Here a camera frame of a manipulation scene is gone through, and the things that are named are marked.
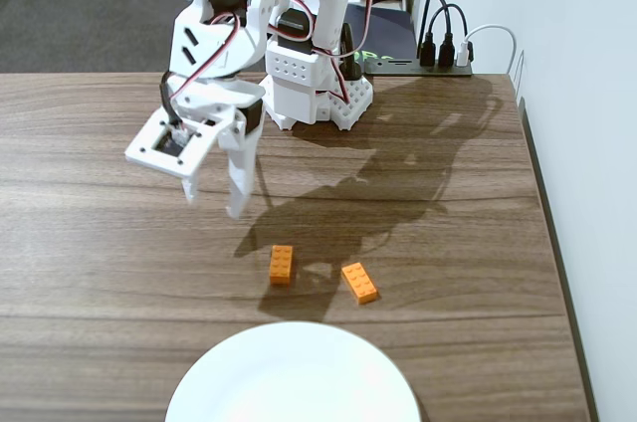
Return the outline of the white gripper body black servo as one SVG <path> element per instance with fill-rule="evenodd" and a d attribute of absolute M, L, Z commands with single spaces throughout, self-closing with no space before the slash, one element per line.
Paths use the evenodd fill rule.
<path fill-rule="evenodd" d="M 162 136 L 184 133 L 183 122 L 212 120 L 229 107 L 239 114 L 238 120 L 245 123 L 242 132 L 249 134 L 264 116 L 263 97 L 265 89 L 258 84 L 236 78 L 195 81 L 184 90 L 179 90 L 186 81 L 184 76 L 162 76 L 162 108 L 166 117 L 162 120 Z"/>

